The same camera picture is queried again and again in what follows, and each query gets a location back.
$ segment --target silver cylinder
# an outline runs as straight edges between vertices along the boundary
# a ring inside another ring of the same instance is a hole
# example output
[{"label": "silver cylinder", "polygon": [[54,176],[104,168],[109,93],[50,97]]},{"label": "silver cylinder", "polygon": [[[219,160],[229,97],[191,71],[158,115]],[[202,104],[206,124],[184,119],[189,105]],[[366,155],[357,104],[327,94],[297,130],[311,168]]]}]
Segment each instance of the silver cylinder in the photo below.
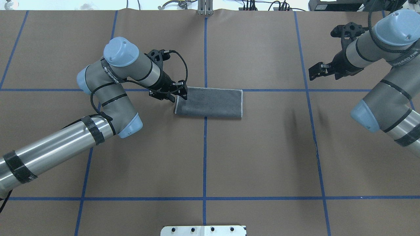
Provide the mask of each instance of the silver cylinder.
[{"label": "silver cylinder", "polygon": [[[92,117],[104,139],[113,136],[111,126],[103,117]],[[54,134],[15,151],[23,164],[36,176],[96,146],[95,139],[83,122],[77,122]],[[11,173],[4,158],[0,158],[0,198],[21,185]]]}]

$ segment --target black strap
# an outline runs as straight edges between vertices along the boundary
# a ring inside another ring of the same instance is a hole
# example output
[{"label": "black strap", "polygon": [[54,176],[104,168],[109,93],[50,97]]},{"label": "black strap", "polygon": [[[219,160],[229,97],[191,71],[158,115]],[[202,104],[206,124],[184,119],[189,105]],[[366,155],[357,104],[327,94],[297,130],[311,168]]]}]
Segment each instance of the black strap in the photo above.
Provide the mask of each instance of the black strap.
[{"label": "black strap", "polygon": [[410,132],[404,135],[402,138],[395,140],[402,147],[406,147],[415,141],[420,139],[420,124],[414,127]]},{"label": "black strap", "polygon": [[384,133],[388,133],[393,128],[395,128],[397,125],[399,125],[403,120],[405,120],[405,118],[407,118],[407,116],[411,113],[411,111],[413,111],[413,110],[411,108],[408,108],[408,111],[400,119],[398,119],[395,123],[393,123],[389,128],[384,130]]},{"label": "black strap", "polygon": [[150,61],[150,70],[149,70],[149,72],[147,73],[147,75],[145,77],[143,77],[143,78],[141,78],[141,79],[139,79],[137,81],[142,81],[143,79],[147,78],[150,75],[150,73],[152,72],[152,69],[153,69],[153,62]]},{"label": "black strap", "polygon": [[16,155],[15,151],[9,152],[8,154],[4,155],[3,158],[7,167],[9,167],[10,172],[12,172],[15,178],[22,184],[31,182],[32,180],[38,178],[38,176],[34,175],[25,166],[22,160]]},{"label": "black strap", "polygon": [[416,58],[419,54],[420,54],[420,47],[417,46],[417,42],[414,42],[414,47],[412,49],[410,49],[408,52],[404,53],[403,55],[401,55],[400,57],[398,57],[395,60],[391,60],[391,61],[387,61],[391,66],[396,67],[396,66],[402,66],[408,62],[410,62],[411,60],[413,60],[414,58]]},{"label": "black strap", "polygon": [[127,96],[127,94],[125,93],[125,94],[121,94],[121,95],[119,95],[119,96],[116,96],[115,98],[111,98],[111,99],[109,99],[108,101],[106,101],[106,102],[102,103],[102,106],[104,107],[104,106],[106,106],[106,105],[110,104],[111,102],[113,102],[113,101],[115,101],[115,100],[118,100],[118,99],[120,99],[120,98],[122,98],[122,97],[126,97],[126,96]]},{"label": "black strap", "polygon": [[398,85],[396,85],[396,84],[394,84],[392,82],[389,82],[388,80],[385,80],[385,79],[381,80],[380,82],[381,83],[384,83],[384,84],[387,84],[387,85],[389,85],[391,87],[393,87],[395,90],[397,90],[402,95],[404,95],[408,100],[411,100],[412,99],[412,97],[410,96],[410,94],[408,94],[404,89],[400,88]]},{"label": "black strap", "polygon": [[114,81],[115,84],[124,83],[127,80],[127,78],[124,79],[115,74],[115,72],[112,70],[111,66],[105,59],[101,60],[101,65],[104,69],[105,74],[107,74]]},{"label": "black strap", "polygon": [[359,39],[357,39],[357,40],[356,40],[356,52],[357,52],[357,54],[359,55],[359,57],[361,57],[363,60],[368,61],[368,62],[375,62],[374,60],[369,60],[369,59],[365,58],[365,57],[364,57],[364,56],[360,53],[360,51],[359,51],[359,47],[357,46],[358,42],[359,42]]},{"label": "black strap", "polygon": [[105,142],[105,138],[101,131],[99,131],[98,126],[96,126],[95,122],[89,116],[82,117],[80,119],[86,128],[89,130],[90,134],[93,136],[93,139],[96,142],[96,145],[99,145]]}]

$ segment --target cable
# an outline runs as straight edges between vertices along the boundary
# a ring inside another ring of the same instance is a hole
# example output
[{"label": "cable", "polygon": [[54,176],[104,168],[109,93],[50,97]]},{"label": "cable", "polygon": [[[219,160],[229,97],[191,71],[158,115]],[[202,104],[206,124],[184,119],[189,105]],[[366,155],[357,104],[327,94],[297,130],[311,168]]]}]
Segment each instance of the cable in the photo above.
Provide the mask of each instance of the cable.
[{"label": "cable", "polygon": [[285,8],[284,10],[291,10],[291,9],[306,11],[306,10],[303,10],[303,9],[300,9],[300,8]]},{"label": "cable", "polygon": [[[236,1],[238,1],[238,0],[236,0]],[[244,0],[241,0],[242,1],[242,3],[244,4],[244,10],[245,10],[245,2],[244,2]]]},{"label": "cable", "polygon": [[178,92],[179,90],[181,90],[182,88],[184,88],[184,86],[186,85],[186,81],[188,80],[188,67],[186,65],[186,62],[185,62],[184,58],[182,58],[182,56],[177,51],[175,51],[175,50],[169,50],[169,53],[175,53],[175,54],[177,54],[179,56],[179,58],[182,60],[182,62],[184,63],[184,65],[185,65],[185,83],[182,86],[180,86],[179,88],[177,88],[177,89],[175,89],[173,91],[170,91],[170,92],[162,92],[162,91],[150,89],[150,88],[144,86],[143,84],[141,84],[141,83],[139,83],[137,81],[134,81],[134,80],[127,80],[126,82],[140,85],[140,86],[142,86],[145,89],[148,89],[148,90],[150,90],[150,91],[152,91],[154,93],[160,93],[160,94],[171,94],[171,93]]},{"label": "cable", "polygon": [[[140,85],[140,86],[142,86],[143,88],[145,88],[145,89],[148,89],[148,90],[150,90],[150,91],[152,91],[152,92],[154,92],[154,93],[158,93],[158,94],[171,94],[171,93],[175,93],[175,92],[177,92],[177,91],[179,91],[179,90],[181,90],[182,88],[184,88],[185,87],[185,85],[186,85],[186,82],[187,82],[187,80],[188,80],[188,67],[187,67],[187,65],[186,65],[186,62],[185,62],[185,60],[184,60],[184,58],[179,54],[179,52],[177,52],[177,51],[175,51],[175,50],[169,50],[169,53],[175,53],[175,54],[177,54],[178,56],[179,56],[179,58],[182,60],[182,62],[184,63],[184,66],[185,66],[185,83],[182,85],[182,86],[180,86],[179,88],[177,88],[177,89],[175,89],[175,90],[173,90],[173,91],[170,91],[170,92],[162,92],[162,91],[158,91],[158,90],[154,90],[154,89],[150,89],[150,88],[148,88],[148,87],[146,87],[146,86],[144,86],[143,84],[141,84],[141,83],[139,83],[139,82],[137,82],[137,81],[134,81],[134,80],[126,80],[126,82],[129,82],[129,83],[133,83],[133,84],[137,84],[137,85]],[[109,86],[109,85],[114,85],[115,83],[108,83],[108,84],[103,84],[103,85],[101,85],[101,86],[99,86],[99,87],[97,87],[95,90],[93,90],[92,91],[92,93],[90,94],[90,105],[92,106],[92,108],[96,111],[96,114],[92,114],[92,115],[89,115],[89,117],[94,117],[94,116],[102,116],[103,118],[105,118],[106,120],[108,120],[108,121],[112,121],[113,119],[112,119],[112,117],[110,117],[110,116],[108,116],[107,114],[105,114],[105,112],[103,112],[103,111],[99,111],[99,109],[95,106],[95,104],[93,103],[93,95],[96,93],[96,91],[98,91],[99,89],[101,89],[101,88],[103,88],[103,87],[106,87],[106,86]],[[81,121],[81,119],[78,119],[78,120],[76,120],[76,121],[73,121],[72,123],[70,123],[70,124],[68,124],[68,125],[66,125],[65,127],[63,127],[63,128],[67,128],[67,127],[69,127],[69,126],[71,126],[71,125],[74,125],[74,124],[76,124],[77,122],[79,122],[79,121]]]},{"label": "cable", "polygon": [[284,0],[284,2],[281,4],[281,7],[278,8],[278,10],[285,10],[285,8],[289,8],[290,5]]},{"label": "cable", "polygon": [[373,34],[373,29],[372,29],[372,12],[373,12],[373,7],[375,6],[375,4],[378,2],[378,0],[374,0],[370,9],[369,9],[369,15],[367,16],[367,26],[369,27],[369,33],[370,33],[370,37],[372,38],[372,41],[375,43],[375,45],[380,48],[381,50],[385,51],[385,52],[390,52],[390,53],[406,53],[409,50],[411,50],[415,45],[416,42],[413,43],[409,48],[407,48],[406,50],[391,50],[388,48],[385,48],[384,46],[382,46],[379,42],[379,40],[377,39],[377,37]]},{"label": "cable", "polygon": [[7,201],[9,200],[10,194],[12,194],[12,191],[13,191],[13,189],[9,191],[9,193],[7,194],[7,197],[3,200],[3,204],[0,207],[0,213],[3,211],[4,206],[6,205]]},{"label": "cable", "polygon": [[271,4],[270,4],[270,7],[268,8],[268,10],[270,10],[271,9],[271,6],[274,4],[274,3],[276,3],[276,2],[278,2],[278,8],[280,9],[280,1],[274,1],[274,2],[272,2]]}]

